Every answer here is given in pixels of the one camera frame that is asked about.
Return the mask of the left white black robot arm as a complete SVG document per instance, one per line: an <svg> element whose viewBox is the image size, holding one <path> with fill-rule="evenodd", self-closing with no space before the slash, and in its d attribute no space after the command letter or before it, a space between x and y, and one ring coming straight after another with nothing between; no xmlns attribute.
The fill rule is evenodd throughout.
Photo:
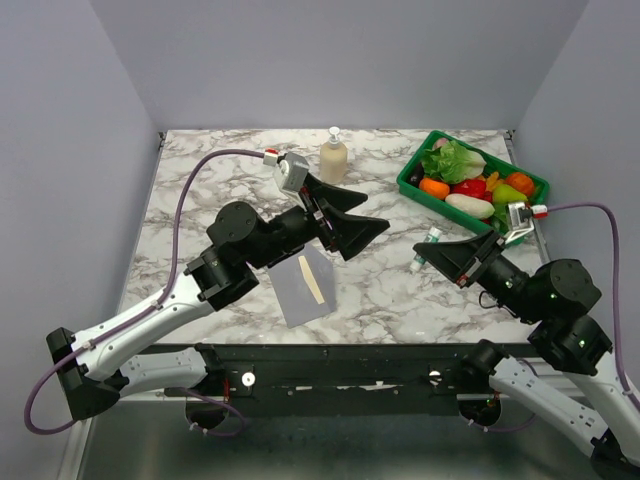
<svg viewBox="0 0 640 480"><path fill-rule="evenodd" d="M226 204L207 229L210 246L174 270L164 289L94 327L51 332L46 341L73 420L97 416L139 391L192 387L201 395L214 393L222 372L208 354L191 349L156 360L154 373L145 372L137 356L181 326L240 300L258 286L255 270L277 265L312 240L350 260L390 226L351 214L366 194L313 175L298 197L299 205L269 221L244 201Z"/></svg>

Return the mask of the beige letter paper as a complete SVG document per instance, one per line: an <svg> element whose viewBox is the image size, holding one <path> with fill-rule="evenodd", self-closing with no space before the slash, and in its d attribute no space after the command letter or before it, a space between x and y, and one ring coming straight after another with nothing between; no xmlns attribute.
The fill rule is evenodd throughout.
<svg viewBox="0 0 640 480"><path fill-rule="evenodd" d="M314 300L318 305L324 304L325 299L322 294L322 291L317 283L315 275L312 271L312 268L306 258L305 255L301 255L298 257L298 262L300 266L300 271L302 273L302 277L304 279L305 284L307 285L309 291L311 292Z"/></svg>

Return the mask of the grey envelope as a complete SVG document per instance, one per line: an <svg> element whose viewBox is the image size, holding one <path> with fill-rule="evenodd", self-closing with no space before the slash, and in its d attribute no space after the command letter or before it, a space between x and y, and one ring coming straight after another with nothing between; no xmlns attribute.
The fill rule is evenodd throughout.
<svg viewBox="0 0 640 480"><path fill-rule="evenodd" d="M325 303L318 305L304 282L298 257L305 255ZM288 328L304 325L337 309L335 272L331 261L310 243L293 256L267 269Z"/></svg>

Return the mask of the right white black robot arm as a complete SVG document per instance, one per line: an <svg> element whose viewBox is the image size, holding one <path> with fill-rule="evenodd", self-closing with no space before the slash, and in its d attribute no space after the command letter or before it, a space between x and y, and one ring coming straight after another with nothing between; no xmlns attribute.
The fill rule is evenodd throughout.
<svg viewBox="0 0 640 480"><path fill-rule="evenodd" d="M462 384L474 392L490 387L518 401L589 457L601 478L638 478L635 390L616 369L613 342L589 314L600 290L575 259L549 262L528 275L503 255L504 244L498 233L486 232L467 241L417 243L413 250L452 283L479 284L498 306L533 325L528 341L537 355L588 402L550 386L489 340L462 359Z"/></svg>

